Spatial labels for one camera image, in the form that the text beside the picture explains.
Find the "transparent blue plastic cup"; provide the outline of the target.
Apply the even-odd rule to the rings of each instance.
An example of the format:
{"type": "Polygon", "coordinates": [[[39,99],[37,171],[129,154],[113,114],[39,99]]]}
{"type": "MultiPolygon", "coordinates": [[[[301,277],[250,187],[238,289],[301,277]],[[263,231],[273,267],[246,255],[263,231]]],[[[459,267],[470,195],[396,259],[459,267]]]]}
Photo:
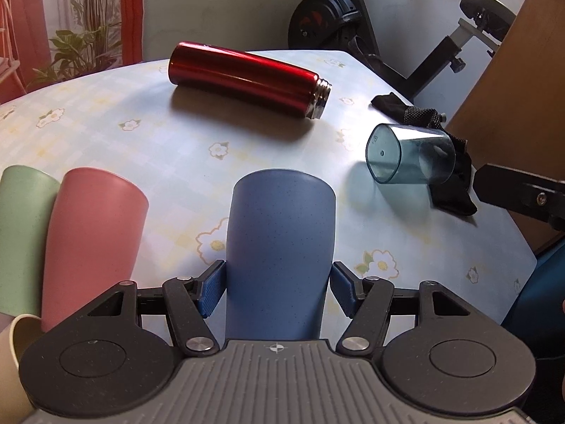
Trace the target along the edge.
{"type": "Polygon", "coordinates": [[[456,150],[445,132],[410,125],[378,124],[365,156],[378,184],[438,185],[456,165],[456,150]]]}

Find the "red metal thermos bottle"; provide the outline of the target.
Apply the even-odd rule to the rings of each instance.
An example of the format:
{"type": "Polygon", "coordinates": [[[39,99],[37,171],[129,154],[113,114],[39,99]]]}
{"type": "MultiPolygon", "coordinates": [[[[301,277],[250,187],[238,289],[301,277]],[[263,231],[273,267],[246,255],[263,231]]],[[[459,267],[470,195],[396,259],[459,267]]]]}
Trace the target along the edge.
{"type": "Polygon", "coordinates": [[[180,42],[168,62],[177,85],[220,94],[300,119],[319,119],[331,84],[303,67],[261,55],[180,42]]]}

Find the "beige cup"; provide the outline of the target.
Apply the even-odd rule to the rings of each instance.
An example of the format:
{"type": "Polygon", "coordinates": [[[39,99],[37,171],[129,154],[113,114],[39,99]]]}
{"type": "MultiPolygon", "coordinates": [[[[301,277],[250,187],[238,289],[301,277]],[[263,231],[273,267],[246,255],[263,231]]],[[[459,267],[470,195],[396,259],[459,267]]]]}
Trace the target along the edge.
{"type": "Polygon", "coordinates": [[[40,319],[31,314],[17,316],[1,332],[2,423],[21,423],[34,410],[19,378],[19,364],[26,349],[42,334],[40,319]]]}

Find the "blue chair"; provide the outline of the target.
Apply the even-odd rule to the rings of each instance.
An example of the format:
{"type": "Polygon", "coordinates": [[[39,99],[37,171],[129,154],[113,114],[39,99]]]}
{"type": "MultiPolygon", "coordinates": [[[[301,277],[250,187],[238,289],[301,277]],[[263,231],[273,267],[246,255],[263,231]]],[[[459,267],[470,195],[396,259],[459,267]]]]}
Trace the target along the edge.
{"type": "Polygon", "coordinates": [[[564,421],[564,244],[538,259],[503,321],[534,355],[534,383],[522,410],[538,423],[564,421]]]}

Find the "green plastic cup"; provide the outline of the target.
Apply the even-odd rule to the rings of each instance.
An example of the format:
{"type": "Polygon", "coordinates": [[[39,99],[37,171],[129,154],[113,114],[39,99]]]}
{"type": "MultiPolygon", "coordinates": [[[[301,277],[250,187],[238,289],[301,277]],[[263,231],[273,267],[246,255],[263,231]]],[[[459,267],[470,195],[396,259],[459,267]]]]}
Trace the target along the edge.
{"type": "Polygon", "coordinates": [[[1,312],[41,311],[46,237],[60,183],[29,166],[1,176],[1,312]]]}

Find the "printed room scene backdrop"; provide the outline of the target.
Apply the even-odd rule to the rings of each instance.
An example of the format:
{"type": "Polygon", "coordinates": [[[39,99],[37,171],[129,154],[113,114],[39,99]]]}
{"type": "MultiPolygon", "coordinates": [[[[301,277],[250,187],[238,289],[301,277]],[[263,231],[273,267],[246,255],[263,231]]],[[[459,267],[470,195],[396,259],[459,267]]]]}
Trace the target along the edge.
{"type": "Polygon", "coordinates": [[[1,0],[1,100],[143,59],[144,0],[1,0]]]}

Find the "brown wooden board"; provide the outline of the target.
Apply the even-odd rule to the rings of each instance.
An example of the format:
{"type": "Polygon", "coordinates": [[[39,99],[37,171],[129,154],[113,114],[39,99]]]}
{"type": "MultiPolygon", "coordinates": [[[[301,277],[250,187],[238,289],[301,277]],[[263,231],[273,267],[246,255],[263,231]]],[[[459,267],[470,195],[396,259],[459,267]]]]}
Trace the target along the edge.
{"type": "Polygon", "coordinates": [[[564,0],[525,0],[447,125],[473,165],[564,177],[564,0]]]}

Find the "pink plastic cup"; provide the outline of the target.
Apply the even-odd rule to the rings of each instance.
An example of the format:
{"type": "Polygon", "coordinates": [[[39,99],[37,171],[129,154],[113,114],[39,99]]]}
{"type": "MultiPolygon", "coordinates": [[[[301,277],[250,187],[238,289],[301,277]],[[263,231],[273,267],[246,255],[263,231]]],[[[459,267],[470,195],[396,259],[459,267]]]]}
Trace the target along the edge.
{"type": "Polygon", "coordinates": [[[116,174],[78,167],[64,175],[46,240],[43,331],[131,278],[147,213],[141,189],[116,174]]]}

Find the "black exercise bike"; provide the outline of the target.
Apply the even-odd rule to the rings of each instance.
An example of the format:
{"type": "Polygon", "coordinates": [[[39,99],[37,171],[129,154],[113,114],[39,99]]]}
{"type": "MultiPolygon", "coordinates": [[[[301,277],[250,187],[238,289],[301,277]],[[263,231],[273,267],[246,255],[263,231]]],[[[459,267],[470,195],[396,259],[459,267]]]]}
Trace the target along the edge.
{"type": "Polygon", "coordinates": [[[444,35],[409,75],[391,61],[426,38],[426,24],[414,20],[412,28],[401,30],[392,20],[398,10],[382,10],[374,22],[367,0],[302,0],[290,17],[287,44],[294,50],[346,52],[413,100],[445,68],[455,74],[464,70],[460,53],[472,39],[482,42],[493,57],[516,19],[500,0],[460,0],[459,9],[463,16],[453,32],[444,35]]]}

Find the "floral checked tablecloth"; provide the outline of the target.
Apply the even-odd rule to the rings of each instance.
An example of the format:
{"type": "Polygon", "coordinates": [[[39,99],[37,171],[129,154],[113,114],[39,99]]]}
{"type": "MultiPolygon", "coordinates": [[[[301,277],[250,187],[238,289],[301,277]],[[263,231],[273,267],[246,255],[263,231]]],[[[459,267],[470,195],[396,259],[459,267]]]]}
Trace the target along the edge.
{"type": "Polygon", "coordinates": [[[121,175],[148,196],[134,276],[152,286],[225,255],[234,184],[255,170],[301,170],[337,199],[335,258],[398,287],[431,279],[503,320],[536,259],[510,215],[480,204],[464,220],[432,208],[419,185],[379,186],[365,147],[384,122],[371,100],[391,88],[349,55],[274,51],[331,83],[318,120],[296,120],[168,79],[168,62],[121,67],[1,106],[1,163],[56,178],[76,166],[121,175]]]}

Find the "blue speckled cup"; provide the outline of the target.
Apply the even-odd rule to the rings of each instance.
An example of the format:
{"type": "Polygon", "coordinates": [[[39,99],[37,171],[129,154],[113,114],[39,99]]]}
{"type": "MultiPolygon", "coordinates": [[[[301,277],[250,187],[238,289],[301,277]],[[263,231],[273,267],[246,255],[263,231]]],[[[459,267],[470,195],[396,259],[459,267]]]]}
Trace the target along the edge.
{"type": "Polygon", "coordinates": [[[233,189],[226,332],[237,340],[319,337],[335,243],[336,196],[297,170],[259,170],[233,189]]]}

